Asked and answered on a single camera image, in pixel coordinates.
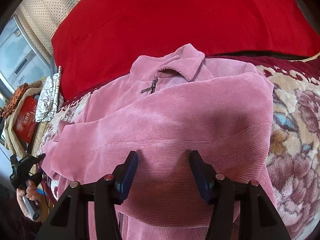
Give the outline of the person's left hand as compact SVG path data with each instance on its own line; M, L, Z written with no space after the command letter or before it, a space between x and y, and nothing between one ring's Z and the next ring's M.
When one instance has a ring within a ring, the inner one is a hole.
M28 186L25 190L19 188L16 190L16 198L19 207L26 218L32 220L33 222L39 222L41 220L41 214L36 218L35 215L32 215L31 211L28 209L28 203L35 202L40 212L42 212L41 195L38 193L37 187L32 180L28 180Z

